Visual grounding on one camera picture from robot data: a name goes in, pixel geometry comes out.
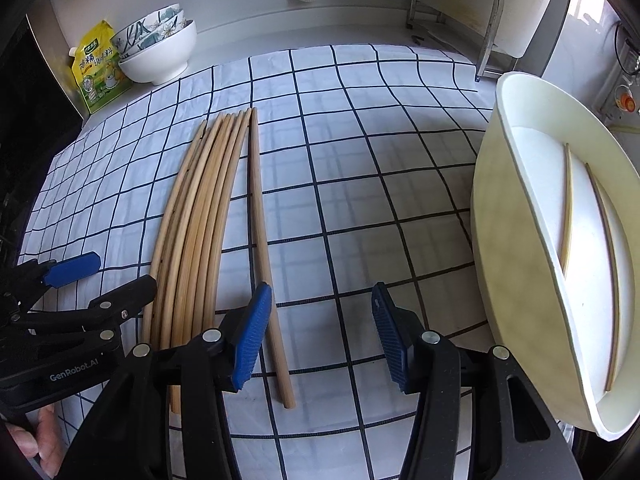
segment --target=wooden stick in basin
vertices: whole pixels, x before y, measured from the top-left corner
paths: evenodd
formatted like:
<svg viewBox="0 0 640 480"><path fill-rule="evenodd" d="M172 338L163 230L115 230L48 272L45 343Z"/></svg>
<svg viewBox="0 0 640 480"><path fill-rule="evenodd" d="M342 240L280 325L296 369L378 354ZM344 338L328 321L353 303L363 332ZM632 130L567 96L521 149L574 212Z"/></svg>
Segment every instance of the wooden stick in basin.
<svg viewBox="0 0 640 480"><path fill-rule="evenodd" d="M600 219L602 220L602 227L604 229L605 238L607 239L607 252L609 253L609 270L611 273L611 294L613 297L613 327L611 333L611 354L609 357L609 368L607 369L607 381L604 386L606 392L610 392L613 388L613 383L616 379L616 371L618 369L618 348L620 346L620 277L618 274L618 262L616 260L616 250L613 245L613 234L611 232L611 224L609 222L609 215L607 215L607 209L604 203L604 197L600 189L600 183L593 174L591 167L585 164L589 179L591 180L591 187L593 187L593 193L598 202L598 209L600 211Z"/></svg>
<svg viewBox="0 0 640 480"><path fill-rule="evenodd" d="M251 118L251 132L249 134L249 161L251 171L251 203L253 213L253 225L255 233L256 253L258 259L258 275L260 280L273 288L271 275L271 263L269 261L269 248L267 245L267 229L264 221L264 205L262 203L262 179L260 176L260 139L258 136L258 110L254 108ZM296 407L296 397L293 394L287 355L282 343L280 332L280 320L271 292L271 315L269 317L268 337L273 357L280 397L285 408Z"/></svg>
<svg viewBox="0 0 640 480"><path fill-rule="evenodd" d="M564 144L564 221L562 226L562 242L560 246L560 267L566 276L571 250L571 229L574 216L574 172L571 165L571 149L569 143Z"/></svg>

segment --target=stacked bowls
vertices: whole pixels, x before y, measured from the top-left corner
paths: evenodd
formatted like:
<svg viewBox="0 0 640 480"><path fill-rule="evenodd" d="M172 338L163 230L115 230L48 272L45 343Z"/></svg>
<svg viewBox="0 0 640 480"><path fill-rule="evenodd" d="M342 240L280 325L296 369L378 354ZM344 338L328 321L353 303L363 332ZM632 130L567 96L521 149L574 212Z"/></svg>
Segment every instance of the stacked bowls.
<svg viewBox="0 0 640 480"><path fill-rule="evenodd" d="M187 69L196 44L193 20L179 4L149 13L111 38L120 53L120 68L133 81L161 85Z"/></svg>

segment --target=screw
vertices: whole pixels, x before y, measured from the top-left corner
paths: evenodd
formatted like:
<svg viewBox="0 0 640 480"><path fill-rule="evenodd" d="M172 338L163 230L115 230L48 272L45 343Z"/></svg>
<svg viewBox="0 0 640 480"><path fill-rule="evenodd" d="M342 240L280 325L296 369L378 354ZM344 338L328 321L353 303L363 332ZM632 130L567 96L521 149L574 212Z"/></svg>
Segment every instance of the screw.
<svg viewBox="0 0 640 480"><path fill-rule="evenodd" d="M215 328L207 330L204 334L202 334L202 338L207 343L215 343L216 341L219 341L221 337L222 332L220 332L220 330L216 330Z"/></svg>
<svg viewBox="0 0 640 480"><path fill-rule="evenodd" d="M136 357L145 357L149 352L151 352L151 347L146 343L139 344L133 348L133 355Z"/></svg>
<svg viewBox="0 0 640 480"><path fill-rule="evenodd" d="M435 345L440 342L440 336L436 332L432 332L431 330L422 332L422 335L420 337L425 343L429 343L430 345Z"/></svg>
<svg viewBox="0 0 640 480"><path fill-rule="evenodd" d="M498 359L502 359L503 361L505 359L508 359L509 356L511 355L509 353L509 351L504 347L504 346L494 346L494 349L492 350L492 353L494 354L494 356L496 356Z"/></svg>

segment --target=blue gripper pad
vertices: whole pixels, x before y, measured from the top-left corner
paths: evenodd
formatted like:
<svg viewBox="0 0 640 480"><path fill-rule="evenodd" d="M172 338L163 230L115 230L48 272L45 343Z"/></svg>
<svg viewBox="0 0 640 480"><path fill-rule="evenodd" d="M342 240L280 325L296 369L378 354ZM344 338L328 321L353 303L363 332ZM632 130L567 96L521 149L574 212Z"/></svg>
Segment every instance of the blue gripper pad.
<svg viewBox="0 0 640 480"><path fill-rule="evenodd" d="M95 274L100 269L100 256L91 252L54 264L44 275L45 285L60 288Z"/></svg>
<svg viewBox="0 0 640 480"><path fill-rule="evenodd" d="M246 307L228 312L220 324L223 333L232 327L232 333L226 332L226 339L235 347L236 362L231 382L236 390L242 389L254 371L270 313L271 287L263 282L255 289Z"/></svg>
<svg viewBox="0 0 640 480"><path fill-rule="evenodd" d="M415 312L396 307L383 282L371 290L371 309L391 379L403 393L409 393L408 349L424 331L422 323Z"/></svg>

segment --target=white plastic basin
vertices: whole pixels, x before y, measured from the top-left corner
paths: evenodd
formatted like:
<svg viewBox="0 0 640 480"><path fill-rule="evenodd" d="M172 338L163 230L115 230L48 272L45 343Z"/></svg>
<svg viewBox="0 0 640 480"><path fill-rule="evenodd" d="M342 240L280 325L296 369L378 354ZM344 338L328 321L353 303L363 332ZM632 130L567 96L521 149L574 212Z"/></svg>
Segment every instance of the white plastic basin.
<svg viewBox="0 0 640 480"><path fill-rule="evenodd" d="M574 183L566 275L559 260L565 143ZM620 337L609 391L614 280L585 163L604 191L618 269ZM487 316L496 340L513 351L554 416L606 440L622 436L640 413L638 219L640 178L600 121L542 79L503 76L472 196Z"/></svg>

